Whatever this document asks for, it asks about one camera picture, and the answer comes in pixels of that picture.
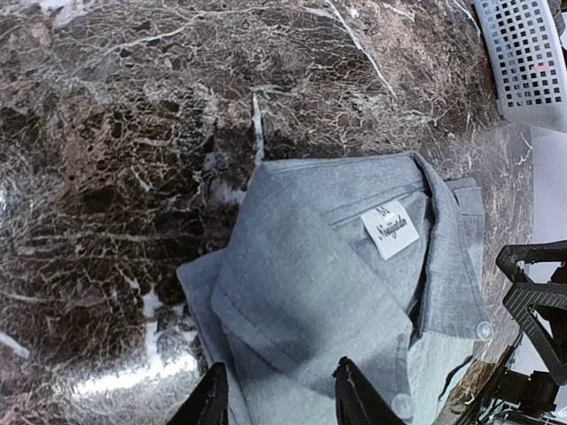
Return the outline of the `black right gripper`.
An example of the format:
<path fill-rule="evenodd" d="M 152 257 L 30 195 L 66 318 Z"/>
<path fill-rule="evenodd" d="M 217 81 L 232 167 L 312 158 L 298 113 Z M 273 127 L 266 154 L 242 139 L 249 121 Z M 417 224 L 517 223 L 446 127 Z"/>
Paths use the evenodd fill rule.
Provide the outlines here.
<path fill-rule="evenodd" d="M 557 262 L 546 283 L 534 282 L 525 265 Z M 497 267 L 512 283 L 503 304 L 559 385 L 566 384 L 566 242 L 506 245 Z"/>

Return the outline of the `grey long sleeve shirt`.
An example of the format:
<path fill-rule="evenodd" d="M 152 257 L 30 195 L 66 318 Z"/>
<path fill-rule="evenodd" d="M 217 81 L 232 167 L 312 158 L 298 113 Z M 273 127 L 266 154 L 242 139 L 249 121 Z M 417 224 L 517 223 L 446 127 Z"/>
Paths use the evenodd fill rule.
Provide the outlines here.
<path fill-rule="evenodd" d="M 416 153 L 267 161 L 228 245 L 178 279 L 232 424 L 332 424 L 347 357 L 404 424 L 431 424 L 474 343 L 485 211 Z"/>

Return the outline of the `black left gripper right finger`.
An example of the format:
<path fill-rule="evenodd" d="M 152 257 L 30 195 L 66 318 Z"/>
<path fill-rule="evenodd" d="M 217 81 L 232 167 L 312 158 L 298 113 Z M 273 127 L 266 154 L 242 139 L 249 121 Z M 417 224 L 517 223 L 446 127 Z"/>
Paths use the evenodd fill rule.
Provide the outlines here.
<path fill-rule="evenodd" d="M 394 425 L 399 417 L 381 398 L 363 372 L 347 357 L 333 373 L 337 424 Z"/>

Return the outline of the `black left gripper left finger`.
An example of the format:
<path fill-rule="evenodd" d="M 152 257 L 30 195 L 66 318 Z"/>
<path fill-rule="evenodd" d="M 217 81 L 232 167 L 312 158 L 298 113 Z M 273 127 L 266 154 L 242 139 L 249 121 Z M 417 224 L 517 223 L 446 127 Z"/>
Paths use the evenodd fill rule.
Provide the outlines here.
<path fill-rule="evenodd" d="M 197 387 L 179 407 L 167 425 L 227 425 L 229 383 L 226 367 L 213 363 Z"/>

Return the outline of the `light grey plastic basket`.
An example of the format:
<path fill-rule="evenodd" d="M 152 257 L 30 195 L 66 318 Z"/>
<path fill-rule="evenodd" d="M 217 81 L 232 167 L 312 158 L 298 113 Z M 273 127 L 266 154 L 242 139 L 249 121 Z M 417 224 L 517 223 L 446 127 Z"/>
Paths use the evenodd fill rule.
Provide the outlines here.
<path fill-rule="evenodd" d="M 566 64 L 547 1 L 473 1 L 506 120 L 566 131 Z"/>

